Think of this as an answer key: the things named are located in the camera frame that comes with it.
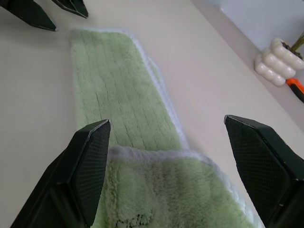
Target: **green towel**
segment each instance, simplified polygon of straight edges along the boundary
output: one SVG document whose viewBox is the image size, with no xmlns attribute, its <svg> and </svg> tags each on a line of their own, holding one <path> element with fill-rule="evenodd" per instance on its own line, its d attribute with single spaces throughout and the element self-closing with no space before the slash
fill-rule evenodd
<svg viewBox="0 0 304 228">
<path fill-rule="evenodd" d="M 76 30 L 72 63 L 78 128 L 110 119 L 109 147 L 128 146 L 109 151 L 93 228 L 263 227 L 219 167 L 188 151 L 161 73 L 132 35 Z"/>
</svg>

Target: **green microfiber cloth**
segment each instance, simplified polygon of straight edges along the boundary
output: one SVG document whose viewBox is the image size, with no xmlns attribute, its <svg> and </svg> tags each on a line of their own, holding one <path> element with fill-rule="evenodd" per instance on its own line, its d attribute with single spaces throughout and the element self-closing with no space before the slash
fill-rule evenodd
<svg viewBox="0 0 304 228">
<path fill-rule="evenodd" d="M 189 152 L 160 71 L 132 35 L 76 30 L 72 62 L 77 127 L 110 119 L 109 147 L 128 146 L 109 151 L 93 228 L 263 227 L 219 167 Z"/>
</svg>

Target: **white table surface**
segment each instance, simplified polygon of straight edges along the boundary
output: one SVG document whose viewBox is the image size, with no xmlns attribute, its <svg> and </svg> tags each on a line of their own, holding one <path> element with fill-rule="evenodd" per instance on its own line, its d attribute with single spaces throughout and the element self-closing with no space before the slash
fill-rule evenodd
<svg viewBox="0 0 304 228">
<path fill-rule="evenodd" d="M 0 9 L 0 227 L 8 227 L 43 171 L 76 130 L 69 33 L 124 28 L 161 68 L 194 149 L 239 178 L 224 115 L 272 126 L 300 156 L 304 133 L 189 0 L 85 0 L 89 19 L 38 3 L 58 32 L 32 28 Z"/>
</svg>

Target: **white wall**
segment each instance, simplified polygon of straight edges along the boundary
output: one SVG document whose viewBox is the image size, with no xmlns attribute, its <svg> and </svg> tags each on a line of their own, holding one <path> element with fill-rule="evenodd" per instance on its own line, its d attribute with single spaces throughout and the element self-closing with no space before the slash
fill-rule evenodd
<svg viewBox="0 0 304 228">
<path fill-rule="evenodd" d="M 276 37 L 292 44 L 304 31 L 303 0 L 208 1 L 219 5 L 260 50 Z"/>
</svg>

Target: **white ceramic pot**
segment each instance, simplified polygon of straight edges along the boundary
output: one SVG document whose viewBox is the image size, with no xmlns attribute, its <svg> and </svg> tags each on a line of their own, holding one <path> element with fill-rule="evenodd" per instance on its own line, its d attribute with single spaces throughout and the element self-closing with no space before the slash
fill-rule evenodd
<svg viewBox="0 0 304 228">
<path fill-rule="evenodd" d="M 304 61 L 287 50 L 283 40 L 274 39 L 269 48 L 254 60 L 255 71 L 276 86 L 295 76 L 296 70 L 304 69 Z"/>
</svg>

